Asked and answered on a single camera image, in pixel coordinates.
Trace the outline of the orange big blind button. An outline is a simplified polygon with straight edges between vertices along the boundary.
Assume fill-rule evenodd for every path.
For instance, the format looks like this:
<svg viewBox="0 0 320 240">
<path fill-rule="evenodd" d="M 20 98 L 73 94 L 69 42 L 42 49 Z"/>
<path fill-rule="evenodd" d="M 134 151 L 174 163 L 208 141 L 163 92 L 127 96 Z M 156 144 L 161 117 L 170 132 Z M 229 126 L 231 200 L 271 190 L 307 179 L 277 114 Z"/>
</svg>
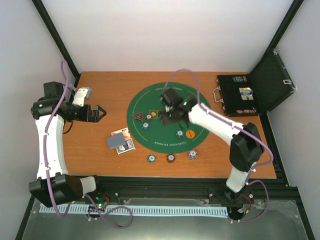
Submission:
<svg viewBox="0 0 320 240">
<path fill-rule="evenodd" d="M 185 136 L 188 138 L 188 139 L 194 139 L 195 136 L 196 136 L 196 133 L 193 131 L 193 130 L 187 130 L 185 132 Z"/>
</svg>

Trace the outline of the red triangular dealer button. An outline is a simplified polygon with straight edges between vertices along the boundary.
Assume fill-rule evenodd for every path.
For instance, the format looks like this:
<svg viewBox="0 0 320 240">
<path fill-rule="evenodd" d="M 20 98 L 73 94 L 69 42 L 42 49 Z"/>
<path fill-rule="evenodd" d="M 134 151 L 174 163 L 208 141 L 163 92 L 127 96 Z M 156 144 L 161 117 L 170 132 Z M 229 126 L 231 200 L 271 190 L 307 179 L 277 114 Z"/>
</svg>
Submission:
<svg viewBox="0 0 320 240">
<path fill-rule="evenodd" d="M 143 114 L 143 112 L 142 111 L 140 111 L 140 112 L 138 112 L 137 114 L 135 114 L 134 116 L 133 116 L 133 118 L 135 119 L 135 120 L 138 120 L 138 121 L 143 121 L 144 120 L 144 114 Z"/>
</svg>

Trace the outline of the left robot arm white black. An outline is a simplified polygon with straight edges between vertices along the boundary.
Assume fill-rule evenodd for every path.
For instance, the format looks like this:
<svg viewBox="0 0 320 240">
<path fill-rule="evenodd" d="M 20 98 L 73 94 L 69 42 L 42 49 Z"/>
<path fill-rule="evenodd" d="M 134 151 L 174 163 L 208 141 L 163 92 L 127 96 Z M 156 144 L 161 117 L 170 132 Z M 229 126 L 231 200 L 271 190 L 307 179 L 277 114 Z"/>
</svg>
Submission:
<svg viewBox="0 0 320 240">
<path fill-rule="evenodd" d="M 92 89 L 75 91 L 73 101 L 65 100 L 67 88 L 60 82 L 43 85 L 44 96 L 33 103 L 30 111 L 35 120 L 39 141 L 39 166 L 36 181 L 30 182 L 29 192 L 50 208 L 66 204 L 87 195 L 92 201 L 103 198 L 104 188 L 95 176 L 76 177 L 69 174 L 64 158 L 63 128 L 66 122 L 97 123 L 107 112 L 96 105 L 85 104 Z"/>
</svg>

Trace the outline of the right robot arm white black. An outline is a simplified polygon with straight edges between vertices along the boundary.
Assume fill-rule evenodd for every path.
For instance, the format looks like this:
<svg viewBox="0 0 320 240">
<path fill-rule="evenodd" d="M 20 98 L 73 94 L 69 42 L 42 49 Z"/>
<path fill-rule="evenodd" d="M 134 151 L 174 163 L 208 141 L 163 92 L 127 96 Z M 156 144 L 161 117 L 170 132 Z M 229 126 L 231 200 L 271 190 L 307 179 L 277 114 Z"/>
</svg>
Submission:
<svg viewBox="0 0 320 240">
<path fill-rule="evenodd" d="M 232 168 L 224 195 L 230 202 L 234 201 L 265 150 L 260 143 L 258 128 L 251 122 L 243 124 L 230 120 L 203 102 L 198 103 L 194 97 L 167 100 L 161 96 L 160 101 L 165 105 L 165 110 L 160 114 L 164 125 L 183 120 L 186 124 L 191 123 L 208 130 L 229 145 Z"/>
</svg>

